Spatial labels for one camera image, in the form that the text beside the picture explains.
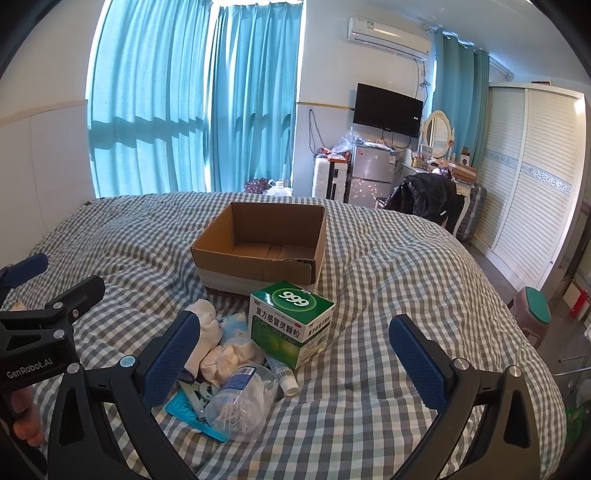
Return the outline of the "person's left hand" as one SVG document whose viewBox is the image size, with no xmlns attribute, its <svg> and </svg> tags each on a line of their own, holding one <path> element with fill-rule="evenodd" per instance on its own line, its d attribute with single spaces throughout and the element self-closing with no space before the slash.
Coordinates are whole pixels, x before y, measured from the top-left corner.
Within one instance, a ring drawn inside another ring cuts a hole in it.
<svg viewBox="0 0 591 480">
<path fill-rule="evenodd" d="M 39 447 L 44 441 L 44 431 L 39 411 L 34 403 L 32 387 L 26 387 L 10 394 L 10 404 L 17 419 L 13 430 L 17 438 L 32 447 Z"/>
</svg>

